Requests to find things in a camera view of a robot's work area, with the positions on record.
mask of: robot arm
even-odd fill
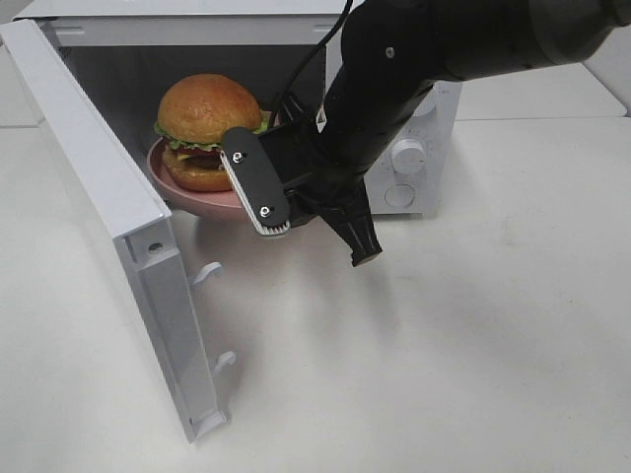
[[[354,266],[379,254],[363,176],[439,80],[582,61],[631,23],[631,0],[366,0],[318,111],[223,139],[224,165],[262,235],[322,217]]]

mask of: cable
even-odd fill
[[[276,102],[276,106],[274,106],[274,109],[272,110],[272,113],[269,116],[269,121],[267,122],[267,128],[271,129],[272,126],[274,125],[274,122],[276,121],[276,116],[278,115],[278,111],[280,110],[280,107],[282,106],[283,101],[287,97],[289,90],[291,89],[292,85],[294,84],[294,82],[296,81],[300,73],[303,72],[303,69],[305,69],[307,64],[309,64],[309,62],[316,56],[316,54],[318,54],[322,50],[322,48],[326,46],[326,44],[339,31],[339,29],[342,28],[342,25],[344,24],[346,17],[348,17],[348,14],[350,13],[352,6],[353,6],[353,0],[346,0],[346,5],[344,5],[344,10],[342,10],[342,13],[340,14],[339,18],[335,22],[335,25],[333,25],[333,28],[331,28],[331,30],[319,41],[319,43],[316,44],[311,51],[309,51],[309,54],[307,54],[303,58],[301,63],[298,64],[296,69],[294,69],[294,72],[292,72],[292,75],[289,77],[289,80],[285,84],[285,87],[283,88],[280,94],[280,97],[278,98],[278,101]]]

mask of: open microwave door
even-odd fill
[[[208,363],[171,211],[66,68],[38,24],[0,26],[8,53],[55,163],[91,235],[114,248],[158,357],[186,437],[225,423]],[[205,274],[217,268],[209,265]]]

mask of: pink plate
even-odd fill
[[[194,192],[182,189],[171,179],[162,164],[162,152],[167,143],[160,139],[149,150],[147,167],[161,195],[180,209],[213,220],[246,221],[247,215],[233,190],[225,192]]]

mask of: microwave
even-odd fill
[[[0,26],[35,122],[99,248],[115,251],[189,441],[225,424],[215,380],[233,352],[209,361],[187,275],[146,157],[160,98],[195,73],[225,74],[271,106],[295,64],[331,29],[342,2],[59,0],[31,3]],[[339,35],[293,92],[317,108],[340,64]],[[366,175],[376,214],[433,216],[460,84],[438,83]]]

